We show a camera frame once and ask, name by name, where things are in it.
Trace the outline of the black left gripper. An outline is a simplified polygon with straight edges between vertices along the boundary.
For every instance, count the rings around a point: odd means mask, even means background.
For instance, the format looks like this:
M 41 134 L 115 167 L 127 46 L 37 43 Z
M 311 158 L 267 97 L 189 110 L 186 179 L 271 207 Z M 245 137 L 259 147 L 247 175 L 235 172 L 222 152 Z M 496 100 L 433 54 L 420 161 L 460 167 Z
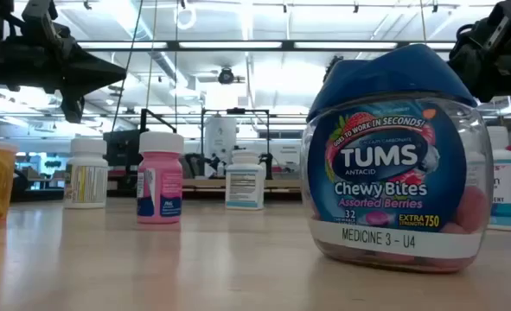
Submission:
M 14 9 L 15 0 L 0 0 L 0 85 L 88 94 L 125 79 L 123 67 L 85 51 L 55 21 L 54 0 L 28 0 L 20 18 Z

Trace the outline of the white bottle teal label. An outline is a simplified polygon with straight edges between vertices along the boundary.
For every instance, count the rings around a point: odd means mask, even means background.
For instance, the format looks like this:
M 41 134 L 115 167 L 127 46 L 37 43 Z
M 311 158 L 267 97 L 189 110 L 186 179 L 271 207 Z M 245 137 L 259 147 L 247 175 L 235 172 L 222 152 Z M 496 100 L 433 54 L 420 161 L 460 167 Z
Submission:
M 488 228 L 511 231 L 511 150 L 504 126 L 488 127 L 493 156 L 493 199 Z

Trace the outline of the white bottle yellow striped label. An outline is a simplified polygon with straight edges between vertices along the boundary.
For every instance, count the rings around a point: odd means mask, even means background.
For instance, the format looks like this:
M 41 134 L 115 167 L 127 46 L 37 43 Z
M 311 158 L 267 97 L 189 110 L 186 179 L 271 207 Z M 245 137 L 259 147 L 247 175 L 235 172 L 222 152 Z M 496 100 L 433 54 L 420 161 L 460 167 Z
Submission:
M 104 208 L 107 198 L 106 141 L 77 137 L 70 143 L 65 169 L 63 206 L 68 209 Z

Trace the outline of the pink bottle white cap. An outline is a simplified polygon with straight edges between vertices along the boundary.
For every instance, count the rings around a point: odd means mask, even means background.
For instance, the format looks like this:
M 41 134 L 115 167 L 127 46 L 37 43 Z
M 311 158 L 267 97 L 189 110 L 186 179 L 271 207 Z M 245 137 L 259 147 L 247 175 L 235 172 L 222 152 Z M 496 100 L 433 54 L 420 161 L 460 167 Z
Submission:
M 182 214 L 184 138 L 172 132 L 146 131 L 139 137 L 143 157 L 137 171 L 137 222 L 173 224 Z

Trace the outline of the Tums jar blue lid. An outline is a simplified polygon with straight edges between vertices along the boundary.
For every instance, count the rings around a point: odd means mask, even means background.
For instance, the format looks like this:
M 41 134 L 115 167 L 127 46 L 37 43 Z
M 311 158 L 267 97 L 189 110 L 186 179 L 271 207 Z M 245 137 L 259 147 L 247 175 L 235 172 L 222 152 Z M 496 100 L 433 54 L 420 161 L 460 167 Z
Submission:
M 476 260 L 493 192 L 489 133 L 426 45 L 335 63 L 310 108 L 300 167 L 324 255 L 431 273 Z

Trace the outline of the white bottle blue-edged label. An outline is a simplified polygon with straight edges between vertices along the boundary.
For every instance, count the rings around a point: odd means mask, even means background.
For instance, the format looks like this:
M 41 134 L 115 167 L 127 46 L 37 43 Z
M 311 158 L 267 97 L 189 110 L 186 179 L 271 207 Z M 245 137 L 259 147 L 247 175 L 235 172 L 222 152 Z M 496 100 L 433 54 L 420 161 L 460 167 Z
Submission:
M 238 149 L 232 153 L 232 163 L 226 168 L 225 207 L 237 210 L 264 208 L 265 170 L 259 155 L 252 150 Z

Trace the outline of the black monitor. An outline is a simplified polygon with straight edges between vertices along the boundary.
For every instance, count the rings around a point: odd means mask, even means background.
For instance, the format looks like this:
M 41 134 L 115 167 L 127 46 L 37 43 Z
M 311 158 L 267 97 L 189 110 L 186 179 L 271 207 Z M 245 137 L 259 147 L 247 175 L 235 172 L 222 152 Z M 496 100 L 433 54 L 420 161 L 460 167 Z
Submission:
M 105 159 L 110 166 L 137 166 L 143 157 L 139 153 L 140 130 L 106 132 L 103 140 L 107 150 Z

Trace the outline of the black overhead light beam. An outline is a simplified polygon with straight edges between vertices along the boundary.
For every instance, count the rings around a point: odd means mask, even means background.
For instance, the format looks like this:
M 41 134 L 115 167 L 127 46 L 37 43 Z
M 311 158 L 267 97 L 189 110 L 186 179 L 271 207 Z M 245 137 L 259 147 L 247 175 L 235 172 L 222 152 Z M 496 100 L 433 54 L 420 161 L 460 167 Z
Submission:
M 78 41 L 86 51 L 342 51 L 342 52 L 388 52 L 414 44 L 424 44 L 440 53 L 450 52 L 453 41 Z

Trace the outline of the black aluminium table frame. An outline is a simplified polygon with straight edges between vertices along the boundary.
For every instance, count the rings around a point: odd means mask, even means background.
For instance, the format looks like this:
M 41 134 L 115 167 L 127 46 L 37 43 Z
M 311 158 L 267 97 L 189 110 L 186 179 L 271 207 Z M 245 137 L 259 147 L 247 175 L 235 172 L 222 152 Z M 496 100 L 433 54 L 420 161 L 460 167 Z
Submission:
M 46 200 L 62 200 L 64 190 L 62 188 L 49 188 L 39 190 L 25 190 L 22 193 L 12 194 L 10 202 L 32 202 Z M 136 192 L 133 190 L 110 190 L 107 193 L 108 198 L 136 198 Z M 221 189 L 193 189 L 187 188 L 182 191 L 182 197 L 185 200 L 224 200 L 225 192 Z M 302 195 L 299 192 L 266 192 L 265 200 L 301 200 Z

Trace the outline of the black background rig frame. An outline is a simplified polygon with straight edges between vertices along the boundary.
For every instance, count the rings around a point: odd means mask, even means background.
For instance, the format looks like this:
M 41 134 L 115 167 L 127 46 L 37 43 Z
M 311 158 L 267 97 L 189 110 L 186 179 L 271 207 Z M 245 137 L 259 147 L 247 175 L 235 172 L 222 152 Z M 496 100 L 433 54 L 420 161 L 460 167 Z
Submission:
M 265 122 L 265 126 L 266 126 L 266 137 L 265 137 L 265 140 L 266 140 L 266 154 L 267 154 L 267 159 L 264 160 L 264 163 L 266 164 L 266 169 L 265 169 L 265 173 L 266 173 L 266 176 L 265 178 L 269 181 L 269 180 L 272 180 L 273 177 L 272 177 L 272 171 L 271 171 L 271 163 L 272 163 L 272 160 L 273 160 L 273 156 L 271 155 L 271 151 L 270 151 L 270 141 L 271 141 L 271 138 L 270 138 L 270 118 L 271 118 L 271 113 L 269 110 L 267 109 L 246 109 L 246 108 L 229 108 L 229 109 L 206 109 L 206 108 L 202 108 L 201 109 L 201 121 L 200 121 L 200 126 L 201 126 L 201 138 L 200 138 L 200 155 L 201 155 L 201 158 L 203 160 L 203 164 L 199 164 L 199 170 L 201 173 L 205 173 L 205 165 L 206 164 L 210 164 L 212 162 L 211 158 L 207 158 L 205 157 L 205 151 L 204 151 L 204 147 L 205 147 L 205 115 L 208 114 L 209 112 L 216 112 L 217 114 L 219 114 L 220 112 L 225 112 L 227 115 L 246 115 L 246 114 L 252 114 L 254 117 L 258 116 L 259 113 L 264 113 L 266 115 L 266 122 Z

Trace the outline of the wooden shelf black metal frame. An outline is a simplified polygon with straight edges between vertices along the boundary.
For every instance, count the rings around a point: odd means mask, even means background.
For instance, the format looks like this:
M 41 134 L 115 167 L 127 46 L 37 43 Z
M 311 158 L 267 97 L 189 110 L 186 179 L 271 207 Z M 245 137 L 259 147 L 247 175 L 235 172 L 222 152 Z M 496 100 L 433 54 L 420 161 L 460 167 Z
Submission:
M 171 133 L 176 133 L 177 129 L 172 124 L 163 120 L 162 114 L 156 114 L 147 108 L 142 108 L 140 111 L 140 122 L 138 126 L 139 133 L 149 131 L 148 119 L 154 118 L 160 124 L 165 125 L 170 129 Z M 226 182 L 224 177 L 208 178 L 204 175 L 196 175 L 197 168 L 203 168 L 206 164 L 203 154 L 192 155 L 193 162 L 186 162 L 185 172 L 191 174 L 191 178 L 184 177 L 183 189 L 189 192 L 209 193 L 209 192 L 224 192 Z M 301 193 L 300 180 L 270 180 L 264 178 L 263 189 L 265 193 L 269 193 L 273 200 L 298 200 Z

